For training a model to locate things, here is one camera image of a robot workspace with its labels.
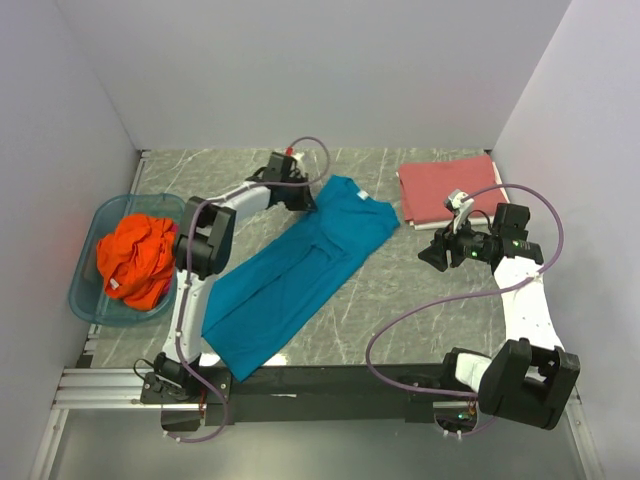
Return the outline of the blue t-shirt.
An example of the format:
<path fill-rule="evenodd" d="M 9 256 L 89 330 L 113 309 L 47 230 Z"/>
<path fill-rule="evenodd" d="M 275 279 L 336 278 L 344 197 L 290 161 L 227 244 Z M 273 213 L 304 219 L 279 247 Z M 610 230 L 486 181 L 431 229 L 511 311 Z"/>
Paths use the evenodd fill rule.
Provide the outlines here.
<path fill-rule="evenodd" d="M 332 176 L 316 205 L 213 285 L 202 336 L 239 381 L 278 353 L 400 225 L 390 203 L 348 177 Z"/>

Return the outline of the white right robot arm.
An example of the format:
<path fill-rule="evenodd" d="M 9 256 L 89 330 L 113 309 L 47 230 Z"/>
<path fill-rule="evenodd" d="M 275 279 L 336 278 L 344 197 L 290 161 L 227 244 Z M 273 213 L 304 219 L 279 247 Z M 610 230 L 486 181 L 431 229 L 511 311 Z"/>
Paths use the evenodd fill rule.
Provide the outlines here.
<path fill-rule="evenodd" d="M 527 207 L 500 203 L 488 232 L 472 228 L 470 207 L 451 209 L 452 221 L 436 231 L 419 259 L 444 272 L 464 260 L 490 266 L 501 291 L 506 340 L 493 357 L 455 349 L 439 374 L 444 395 L 472 390 L 488 415 L 552 430 L 580 373 L 579 358 L 564 349 L 546 300 L 541 247 L 528 241 Z"/>

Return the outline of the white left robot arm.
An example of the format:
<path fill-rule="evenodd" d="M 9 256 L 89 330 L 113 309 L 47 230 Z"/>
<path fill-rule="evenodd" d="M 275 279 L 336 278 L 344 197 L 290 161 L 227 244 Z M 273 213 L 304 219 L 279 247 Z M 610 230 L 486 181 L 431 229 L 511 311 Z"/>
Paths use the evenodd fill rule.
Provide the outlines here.
<path fill-rule="evenodd" d="M 176 401 L 193 399 L 200 388 L 201 329 L 206 300 L 229 262 L 236 224 L 282 204 L 293 212 L 317 209 L 303 155 L 291 147 L 270 154 L 266 166 L 240 186 L 212 199 L 189 199 L 174 243 L 176 299 L 170 333 L 153 362 L 156 377 Z"/>

